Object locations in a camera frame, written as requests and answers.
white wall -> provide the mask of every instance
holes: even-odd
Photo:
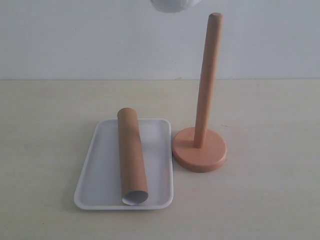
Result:
[[[320,77],[319,0],[1,0],[0,79],[196,79],[212,12],[218,78]]]

wooden paper towel holder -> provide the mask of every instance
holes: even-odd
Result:
[[[213,171],[226,160],[225,141],[219,134],[208,129],[222,24],[223,15],[221,13],[210,14],[203,51],[195,127],[180,131],[172,142],[175,160],[182,167],[197,173]]]

cardboard tube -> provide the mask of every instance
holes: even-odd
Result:
[[[117,118],[122,202],[136,205],[148,198],[138,117],[134,109],[123,108],[118,112]]]

tray rim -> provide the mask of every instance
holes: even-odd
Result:
[[[84,179],[84,175],[85,175],[85,171],[87,169],[87,165],[89,162],[89,158],[91,155],[91,151],[96,139],[96,135],[98,132],[98,128],[100,125],[102,125],[105,122],[112,122],[112,121],[118,121],[117,118],[109,118],[106,120],[102,120],[100,122],[98,122],[98,124],[95,126],[94,132],[93,132],[93,136],[83,163],[83,167],[79,176],[79,180],[77,182],[76,188],[75,188],[75,192],[73,195],[73,201],[75,203],[75,205],[82,209],[82,210],[159,210],[159,209],[164,209],[166,207],[168,207],[173,198],[174,198],[174,177],[173,177],[173,157],[172,157],[172,134],[171,134],[171,124],[168,120],[164,119],[164,118],[138,118],[138,121],[145,121],[145,120],[149,120],[149,121],[163,121],[168,125],[168,137],[169,137],[169,143],[168,143],[168,148],[170,149],[171,154],[169,155],[169,177],[170,177],[170,197],[169,199],[160,205],[86,205],[84,203],[82,203],[80,201],[80,193],[81,193],[81,186],[83,184],[83,179]]]

white plastic tray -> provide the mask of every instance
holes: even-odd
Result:
[[[74,193],[74,203],[84,210],[155,210],[167,207],[174,197],[171,125],[161,118],[140,118],[140,137],[148,199],[125,205],[121,197],[118,120],[95,128]]]

